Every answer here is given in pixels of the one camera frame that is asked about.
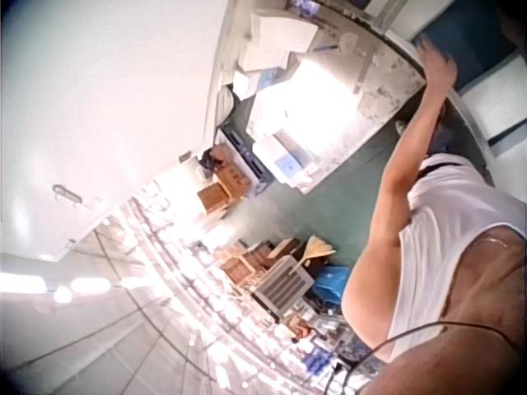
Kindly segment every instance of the person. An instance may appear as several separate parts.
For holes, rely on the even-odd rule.
[[[527,208],[467,159],[427,155],[457,67],[427,40],[418,52],[427,86],[382,175],[343,316],[371,348],[438,321],[485,325],[511,341],[481,328],[412,333],[379,350],[389,363],[363,393],[494,393],[525,352]]]

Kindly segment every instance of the hand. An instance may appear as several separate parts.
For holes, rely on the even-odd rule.
[[[417,46],[427,77],[427,89],[435,94],[447,96],[458,77],[454,59],[441,53],[429,39],[422,39]]]

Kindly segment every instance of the green floor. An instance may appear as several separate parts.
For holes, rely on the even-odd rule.
[[[419,100],[416,95],[395,118],[410,119]],[[240,134],[251,107],[252,100],[242,102],[232,119]],[[457,131],[457,151],[483,173],[484,160],[468,129],[459,117],[448,113],[449,125]],[[365,247],[380,176],[398,139],[394,122],[390,121],[308,195],[275,181],[257,197],[241,201],[225,219],[232,232],[231,241],[242,239],[251,245],[318,235],[337,250],[334,263],[352,267]]]

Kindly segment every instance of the blue container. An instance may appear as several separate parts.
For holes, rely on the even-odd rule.
[[[340,305],[349,276],[347,266],[327,266],[311,289],[325,303]]]

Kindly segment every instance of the broom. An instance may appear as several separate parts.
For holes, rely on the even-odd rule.
[[[326,257],[328,255],[331,255],[332,253],[335,253],[335,250],[331,245],[327,244],[321,238],[313,235],[310,237],[309,240],[307,240],[304,256],[299,261],[299,263],[297,263],[294,268],[291,269],[289,274],[292,274],[293,272],[298,270],[298,267],[302,266],[302,263],[304,263],[308,259]]]

